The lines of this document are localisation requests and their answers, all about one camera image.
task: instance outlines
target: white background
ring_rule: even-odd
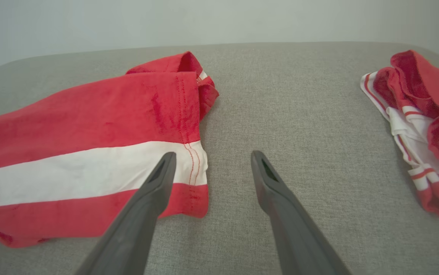
[[[439,0],[0,0],[0,65],[103,49],[312,41],[439,53]]]

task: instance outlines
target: white wall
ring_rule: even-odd
[[[0,0],[0,65],[103,49],[347,40],[439,53],[439,0]]]

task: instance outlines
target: garment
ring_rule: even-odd
[[[417,65],[422,71],[431,65],[413,51],[396,54],[392,65],[364,75],[361,89],[389,121],[403,159],[413,168],[408,172],[423,208],[439,215],[439,105],[422,95],[429,87],[438,93],[439,74],[420,73]]]
[[[199,123],[218,92],[190,52],[0,116],[0,242],[104,233],[162,155],[177,153],[161,215],[207,213]]]

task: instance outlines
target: red and white garment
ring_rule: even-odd
[[[389,121],[423,208],[439,215],[439,68],[414,51],[391,64],[364,75],[361,89]]]
[[[190,52],[0,116],[0,242],[104,233],[162,155],[177,154],[161,217],[207,213],[199,123],[218,92]]]

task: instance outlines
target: gray upholstery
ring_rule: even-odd
[[[132,66],[192,51],[220,97],[201,123],[209,213],[158,221],[147,274],[279,274],[249,166],[262,150],[354,274],[439,274],[439,218],[415,195],[389,125],[359,88],[416,49],[314,42],[155,47],[34,57],[0,67],[0,114]],[[71,274],[97,239],[0,244],[0,274]]]

